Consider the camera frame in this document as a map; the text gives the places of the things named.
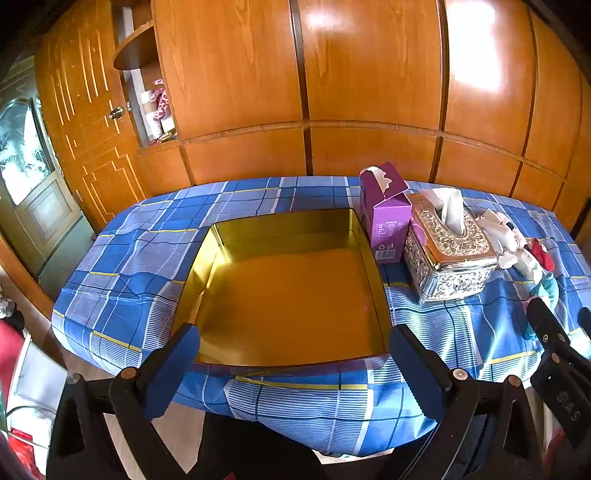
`blue plaid tablecloth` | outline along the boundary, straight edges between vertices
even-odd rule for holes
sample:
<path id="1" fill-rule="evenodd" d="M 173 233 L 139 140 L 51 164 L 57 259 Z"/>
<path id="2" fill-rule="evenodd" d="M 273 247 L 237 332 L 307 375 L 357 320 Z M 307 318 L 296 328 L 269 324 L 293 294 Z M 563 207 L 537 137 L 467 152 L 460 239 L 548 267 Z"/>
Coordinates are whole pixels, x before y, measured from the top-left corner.
<path id="1" fill-rule="evenodd" d="M 408 185 L 413 191 L 434 186 L 413 181 Z M 589 340 L 576 320 L 582 306 L 591 306 L 591 271 L 554 213 L 474 190 L 462 189 L 462 195 L 474 213 L 503 211 L 525 236 L 547 247 L 560 287 L 556 316 L 572 345 L 591 356 Z M 110 222 L 62 289 L 52 317 L 54 332 L 65 348 L 112 374 L 137 367 L 168 340 L 179 295 L 209 225 L 358 204 L 357 177 L 228 181 L 140 202 Z M 392 322 L 408 324 L 450 368 L 462 367 L 490 381 L 514 374 L 527 385 L 541 346 L 522 336 L 527 324 L 522 301 L 534 285 L 517 270 L 494 271 L 480 295 L 419 306 L 403 262 L 380 269 Z M 391 359 L 380 369 L 317 377 L 191 372 L 174 400 L 258 420 L 321 452 L 358 456 L 409 442 L 434 426 Z"/>

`black clamp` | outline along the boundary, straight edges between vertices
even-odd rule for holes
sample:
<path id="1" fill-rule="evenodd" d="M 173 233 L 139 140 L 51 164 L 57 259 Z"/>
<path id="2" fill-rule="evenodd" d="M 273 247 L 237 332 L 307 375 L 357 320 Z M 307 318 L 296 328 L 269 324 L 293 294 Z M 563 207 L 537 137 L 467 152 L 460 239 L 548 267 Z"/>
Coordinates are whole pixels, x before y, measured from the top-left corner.
<path id="1" fill-rule="evenodd" d="M 544 347 L 531 385 L 552 411 L 577 449 L 591 431 L 591 362 L 570 346 L 569 337 L 541 299 L 532 299 L 527 320 Z M 582 308 L 579 323 L 589 335 L 591 313 Z"/>
<path id="2" fill-rule="evenodd" d="M 449 370 L 406 325 L 393 328 L 390 347 L 423 413 L 439 423 L 402 479 L 539 478 L 534 423 L 519 378 L 498 384 L 474 380 L 461 368 Z M 185 324 L 137 369 L 125 368 L 111 380 L 70 377 L 51 438 L 48 478 L 128 479 L 104 413 L 117 416 L 146 478 L 194 477 L 193 470 L 181 469 L 150 422 L 164 414 L 198 350 L 197 329 Z M 396 477 L 385 469 L 380 478 Z"/>
<path id="3" fill-rule="evenodd" d="M 406 325 L 393 328 L 390 352 L 424 415 L 439 423 L 402 478 L 540 478 L 534 421 L 519 378 L 501 384 L 450 370 Z"/>
<path id="4" fill-rule="evenodd" d="M 69 377 L 51 434 L 47 477 L 128 480 L 105 422 L 110 413 L 146 478 L 186 478 L 151 420 L 164 414 L 198 351 L 197 328 L 186 323 L 139 368 L 108 380 Z"/>

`door knob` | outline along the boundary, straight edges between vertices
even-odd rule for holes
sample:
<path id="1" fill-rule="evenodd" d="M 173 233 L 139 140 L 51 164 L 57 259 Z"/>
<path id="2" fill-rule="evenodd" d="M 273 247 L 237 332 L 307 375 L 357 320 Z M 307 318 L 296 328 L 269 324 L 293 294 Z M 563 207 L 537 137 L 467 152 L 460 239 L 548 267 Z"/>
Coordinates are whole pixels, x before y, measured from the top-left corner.
<path id="1" fill-rule="evenodd" d="M 116 118 L 121 118 L 123 116 L 123 109 L 118 106 L 115 107 L 115 110 L 111 110 L 109 115 L 107 115 L 111 120 L 115 120 Z"/>

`screw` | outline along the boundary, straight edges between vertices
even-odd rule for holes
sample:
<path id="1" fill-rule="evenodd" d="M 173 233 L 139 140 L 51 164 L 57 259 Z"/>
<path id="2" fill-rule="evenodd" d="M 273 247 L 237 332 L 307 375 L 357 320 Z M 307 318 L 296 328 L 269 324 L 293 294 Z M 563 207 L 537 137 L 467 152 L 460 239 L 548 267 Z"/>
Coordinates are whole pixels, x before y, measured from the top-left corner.
<path id="1" fill-rule="evenodd" d="M 135 377 L 135 374 L 137 372 L 138 371 L 134 367 L 127 367 L 121 371 L 120 375 L 121 375 L 121 378 L 123 378 L 125 380 L 131 380 L 133 377 Z"/>
<path id="2" fill-rule="evenodd" d="M 457 380 L 465 380 L 468 378 L 468 372 L 466 372 L 463 368 L 456 368 L 453 371 L 453 378 Z"/>
<path id="3" fill-rule="evenodd" d="M 509 375 L 507 378 L 509 379 L 509 383 L 514 387 L 519 387 L 521 385 L 521 380 L 519 377 L 516 377 L 515 375 Z"/>
<path id="4" fill-rule="evenodd" d="M 69 376 L 66 382 L 68 382 L 69 385 L 75 385 L 80 381 L 80 378 L 80 374 L 74 374 Z"/>

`open shelf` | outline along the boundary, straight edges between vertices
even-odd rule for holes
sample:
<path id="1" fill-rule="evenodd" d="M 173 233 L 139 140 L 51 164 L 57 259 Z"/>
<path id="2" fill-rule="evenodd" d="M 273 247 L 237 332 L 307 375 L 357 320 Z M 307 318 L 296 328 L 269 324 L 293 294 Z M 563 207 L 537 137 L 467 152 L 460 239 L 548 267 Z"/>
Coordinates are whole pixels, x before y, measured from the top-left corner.
<path id="1" fill-rule="evenodd" d="M 158 60 L 154 20 L 138 27 L 115 50 L 113 66 L 117 70 L 133 70 Z"/>

